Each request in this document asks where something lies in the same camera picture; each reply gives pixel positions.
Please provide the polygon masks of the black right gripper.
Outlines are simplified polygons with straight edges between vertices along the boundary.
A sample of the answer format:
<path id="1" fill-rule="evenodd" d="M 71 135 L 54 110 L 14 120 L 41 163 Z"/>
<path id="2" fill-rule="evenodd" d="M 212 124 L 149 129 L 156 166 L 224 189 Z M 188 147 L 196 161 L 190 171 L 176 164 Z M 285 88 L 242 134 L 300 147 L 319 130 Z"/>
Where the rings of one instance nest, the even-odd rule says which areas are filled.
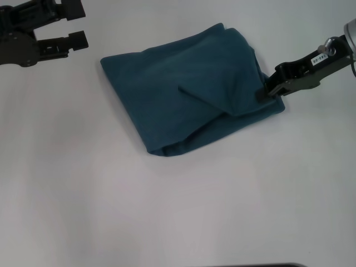
<path id="1" fill-rule="evenodd" d="M 301 90 L 311 90 L 321 80 L 353 65 L 353 53 L 344 35 L 333 42 L 336 54 L 327 56 L 318 50 L 293 62 L 275 67 L 275 73 L 266 78 L 263 87 L 255 93 L 258 102 L 266 102 L 277 96 L 286 96 Z"/>

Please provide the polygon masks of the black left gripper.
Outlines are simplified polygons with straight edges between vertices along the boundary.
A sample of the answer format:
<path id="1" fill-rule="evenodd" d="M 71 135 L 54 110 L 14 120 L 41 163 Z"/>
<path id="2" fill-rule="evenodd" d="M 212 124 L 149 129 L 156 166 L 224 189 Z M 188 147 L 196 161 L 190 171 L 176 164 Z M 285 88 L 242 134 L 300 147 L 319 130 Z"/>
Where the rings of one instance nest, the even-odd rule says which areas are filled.
<path id="1" fill-rule="evenodd" d="M 69 50 L 88 48 L 84 31 L 37 42 L 32 30 L 85 17 L 81 0 L 30 0 L 15 7 L 0 7 L 0 66 L 30 67 L 39 60 L 68 57 Z"/>

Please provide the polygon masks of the teal t-shirt with pink print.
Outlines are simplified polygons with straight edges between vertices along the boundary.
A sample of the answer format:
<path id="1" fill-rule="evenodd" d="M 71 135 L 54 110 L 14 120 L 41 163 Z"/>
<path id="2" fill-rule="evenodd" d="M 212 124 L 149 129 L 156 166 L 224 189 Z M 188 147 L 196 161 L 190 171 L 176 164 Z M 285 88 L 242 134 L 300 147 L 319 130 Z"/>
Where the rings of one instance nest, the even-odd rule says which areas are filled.
<path id="1" fill-rule="evenodd" d="M 188 153 L 285 109 L 280 98 L 257 101 L 266 76 L 254 49 L 221 23 L 100 63 L 147 152 L 156 156 Z"/>

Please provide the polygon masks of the metal right gripper connector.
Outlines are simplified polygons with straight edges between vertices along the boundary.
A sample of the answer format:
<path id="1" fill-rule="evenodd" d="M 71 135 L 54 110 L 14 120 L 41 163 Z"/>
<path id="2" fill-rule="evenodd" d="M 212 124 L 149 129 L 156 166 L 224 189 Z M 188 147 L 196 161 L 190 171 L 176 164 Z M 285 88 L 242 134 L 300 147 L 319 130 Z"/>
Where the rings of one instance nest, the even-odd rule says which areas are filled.
<path id="1" fill-rule="evenodd" d="M 328 38 L 324 44 L 318 47 L 318 52 L 320 54 L 325 54 L 327 56 L 334 56 L 336 54 L 336 49 L 334 48 L 333 42 L 336 37 Z"/>

